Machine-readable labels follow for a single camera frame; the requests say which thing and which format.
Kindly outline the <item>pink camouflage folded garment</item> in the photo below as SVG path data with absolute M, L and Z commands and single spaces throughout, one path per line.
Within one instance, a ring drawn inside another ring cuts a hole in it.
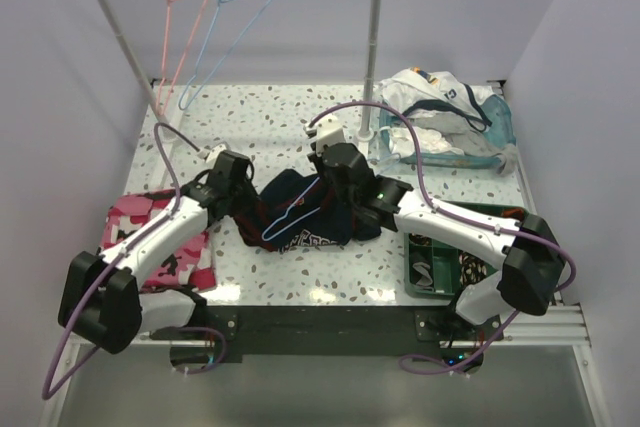
M 109 209 L 98 253 L 124 241 L 164 210 L 175 193 L 160 190 L 120 197 Z M 186 286 L 206 291 L 217 285 L 210 235 L 202 231 L 167 257 L 144 282 L 142 292 Z

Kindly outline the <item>navy tank top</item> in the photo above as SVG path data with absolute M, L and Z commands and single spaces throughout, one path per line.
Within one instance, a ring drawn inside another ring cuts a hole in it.
M 344 246 L 351 241 L 367 242 L 381 235 L 379 227 L 359 220 L 348 206 L 337 199 L 334 190 L 322 182 L 308 197 L 308 200 L 319 201 L 321 210 L 280 237 L 263 241 L 263 229 L 280 215 L 276 208 L 283 207 L 287 200 L 297 196 L 310 176 L 303 176 L 293 169 L 281 171 L 259 193 L 253 205 L 233 217 L 246 245 L 284 253 L 293 247 Z

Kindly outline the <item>grey garment in basket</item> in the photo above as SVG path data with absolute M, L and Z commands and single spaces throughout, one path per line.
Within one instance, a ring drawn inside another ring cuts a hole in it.
M 495 145 L 456 114 L 419 114 L 409 121 L 418 137 L 424 165 L 491 169 L 501 176 L 515 170 L 517 148 L 513 142 Z

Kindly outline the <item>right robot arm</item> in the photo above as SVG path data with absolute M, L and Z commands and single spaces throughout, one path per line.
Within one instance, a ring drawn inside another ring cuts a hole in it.
M 427 200 L 412 185 L 375 174 L 351 143 L 337 143 L 308 158 L 337 199 L 364 223 L 429 237 L 494 268 L 455 295 L 445 316 L 452 337 L 469 339 L 482 323 L 510 311 L 546 314 L 564 263 L 544 219 L 528 214 L 518 221 Z

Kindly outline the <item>white garment in basket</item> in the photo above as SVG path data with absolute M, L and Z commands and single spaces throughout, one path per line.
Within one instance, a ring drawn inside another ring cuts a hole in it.
M 428 73 L 419 68 L 406 68 L 380 81 L 375 99 L 398 111 L 404 111 L 421 100 L 439 100 L 477 119 L 488 120 L 484 104 L 494 95 L 486 85 L 469 85 L 448 71 Z

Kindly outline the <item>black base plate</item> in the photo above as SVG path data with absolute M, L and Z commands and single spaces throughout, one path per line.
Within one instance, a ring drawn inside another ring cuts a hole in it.
M 401 357 L 421 354 L 451 362 L 460 347 L 486 344 L 501 326 L 456 320 L 444 306 L 209 306 L 188 330 L 164 328 L 174 365 L 203 364 L 211 354 L 229 363 L 251 355 Z

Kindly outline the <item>grey white rolled tie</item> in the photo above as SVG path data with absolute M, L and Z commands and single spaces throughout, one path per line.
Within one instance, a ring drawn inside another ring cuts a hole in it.
M 417 289 L 426 292 L 434 292 L 434 280 L 432 277 L 431 265 L 423 258 L 416 257 L 410 261 L 412 272 L 417 275 L 415 286 Z

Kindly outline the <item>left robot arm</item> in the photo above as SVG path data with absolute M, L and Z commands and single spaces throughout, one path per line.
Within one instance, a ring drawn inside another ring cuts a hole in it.
M 154 219 L 100 254 L 83 251 L 70 263 L 58 313 L 76 334 L 111 354 L 145 332 L 173 328 L 185 339 L 207 327 L 205 300 L 186 289 L 141 292 L 143 284 L 188 240 L 257 198 L 251 159 L 222 151 L 212 168 L 181 186 Z

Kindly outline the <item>green compartment tray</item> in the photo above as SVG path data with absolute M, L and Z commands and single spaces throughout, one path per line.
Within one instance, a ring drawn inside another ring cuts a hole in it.
M 450 300 L 463 287 L 460 285 L 460 265 L 459 255 L 462 251 L 448 244 L 432 239 L 432 247 L 412 247 L 408 243 L 408 235 L 404 238 L 405 247 L 405 290 L 415 298 L 430 298 L 440 300 Z M 412 272 L 410 261 L 416 257 L 423 257 L 432 268 L 434 280 L 434 292 L 421 291 L 416 288 L 417 275 Z M 486 264 L 488 276 L 496 270 Z

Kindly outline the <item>black white spotted rolled tie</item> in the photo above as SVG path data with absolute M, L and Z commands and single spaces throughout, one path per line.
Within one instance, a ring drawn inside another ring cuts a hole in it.
M 461 252 L 459 255 L 460 265 L 460 285 L 467 287 L 475 285 L 488 276 L 487 265 L 478 257 L 467 252 Z

